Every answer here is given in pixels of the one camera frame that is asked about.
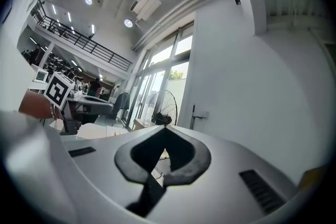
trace glass wall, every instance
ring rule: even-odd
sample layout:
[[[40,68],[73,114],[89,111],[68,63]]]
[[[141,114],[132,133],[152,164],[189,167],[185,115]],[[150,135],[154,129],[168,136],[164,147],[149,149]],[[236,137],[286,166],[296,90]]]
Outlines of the glass wall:
[[[173,95],[176,106],[170,105],[173,110],[177,107],[178,117],[188,73],[192,40],[193,23],[180,28],[147,52],[130,93],[130,110],[126,120],[129,129],[133,129],[135,119],[143,127],[152,125],[151,118],[156,109],[155,103],[157,99],[162,98],[163,90]]]

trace standing fan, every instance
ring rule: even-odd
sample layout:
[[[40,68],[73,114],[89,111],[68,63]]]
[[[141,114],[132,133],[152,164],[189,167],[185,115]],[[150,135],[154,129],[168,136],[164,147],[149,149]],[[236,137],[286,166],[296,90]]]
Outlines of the standing fan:
[[[177,105],[174,95],[167,90],[158,91],[149,102],[143,116],[144,127],[176,125]]]

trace balcony railing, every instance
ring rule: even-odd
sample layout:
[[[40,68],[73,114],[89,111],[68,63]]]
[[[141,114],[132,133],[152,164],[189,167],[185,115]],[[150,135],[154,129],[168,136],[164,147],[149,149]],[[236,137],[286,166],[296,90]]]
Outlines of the balcony railing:
[[[117,68],[120,68],[123,71],[128,71],[130,65],[132,64],[132,62],[109,50],[108,48],[103,47],[102,45],[94,42],[81,33],[78,33],[68,26],[48,17],[43,9],[41,0],[38,0],[30,14],[37,22],[37,25],[40,25],[49,32],[67,40],[75,46],[89,52],[90,54],[108,62]]]

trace air conditioner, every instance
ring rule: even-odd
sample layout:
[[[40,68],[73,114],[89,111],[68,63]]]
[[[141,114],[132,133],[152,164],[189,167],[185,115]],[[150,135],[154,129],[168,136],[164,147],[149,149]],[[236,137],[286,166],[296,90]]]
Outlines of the air conditioner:
[[[130,11],[137,14],[137,20],[147,20],[161,4],[160,0],[135,0]]]

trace ceiling light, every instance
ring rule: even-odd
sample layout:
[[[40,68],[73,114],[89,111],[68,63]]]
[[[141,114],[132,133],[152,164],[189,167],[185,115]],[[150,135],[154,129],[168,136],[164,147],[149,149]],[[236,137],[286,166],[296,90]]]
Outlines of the ceiling light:
[[[32,37],[30,37],[30,39],[31,39],[35,44],[37,44],[37,43],[35,42],[35,40],[32,39]]]
[[[124,21],[124,24],[125,24],[126,27],[129,27],[129,28],[133,27],[133,22],[129,19],[126,19]]]
[[[91,5],[92,4],[92,0],[85,0],[86,4]]]

